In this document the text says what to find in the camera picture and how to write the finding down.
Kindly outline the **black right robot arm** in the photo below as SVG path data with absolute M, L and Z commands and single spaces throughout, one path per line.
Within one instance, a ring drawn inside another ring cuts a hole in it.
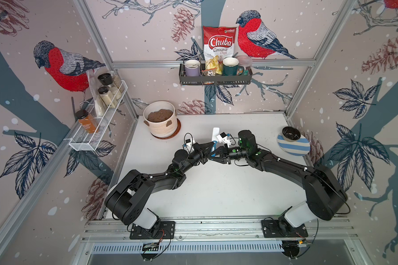
M 331 170 L 324 166 L 307 167 L 282 159 L 258 145 L 250 130 L 238 133 L 237 147 L 229 148 L 224 144 L 211 152 L 209 159 L 222 164 L 245 159 L 247 165 L 256 170 L 276 174 L 302 187 L 306 200 L 278 217 L 283 233 L 315 219 L 330 221 L 347 204 L 347 195 Z

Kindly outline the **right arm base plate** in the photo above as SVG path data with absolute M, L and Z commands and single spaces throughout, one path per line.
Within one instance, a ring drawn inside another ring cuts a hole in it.
M 265 238 L 306 238 L 308 232 L 306 226 L 292 227 L 286 222 L 280 223 L 279 220 L 266 218 L 261 220 L 262 232 Z

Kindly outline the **cream ceramic flower pot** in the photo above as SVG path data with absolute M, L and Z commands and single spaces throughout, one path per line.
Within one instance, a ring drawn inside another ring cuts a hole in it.
M 178 128 L 175 107 L 167 101 L 151 103 L 143 112 L 144 124 L 150 133 L 157 138 L 168 138 Z

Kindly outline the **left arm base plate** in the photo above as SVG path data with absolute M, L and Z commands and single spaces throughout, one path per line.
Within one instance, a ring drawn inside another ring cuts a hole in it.
M 129 238 L 131 240 L 145 240 L 145 239 L 173 239 L 176 222 L 161 221 L 150 229 L 145 229 L 138 225 L 133 225 L 130 229 Z

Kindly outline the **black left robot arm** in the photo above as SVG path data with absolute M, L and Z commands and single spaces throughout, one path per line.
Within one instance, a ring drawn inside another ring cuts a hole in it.
M 129 171 L 123 180 L 109 190 L 105 199 L 106 208 L 123 224 L 134 223 L 140 217 L 151 194 L 178 189 L 185 182 L 188 170 L 208 161 L 212 147 L 213 142 L 195 143 L 189 152 L 178 150 L 172 164 L 162 173 Z

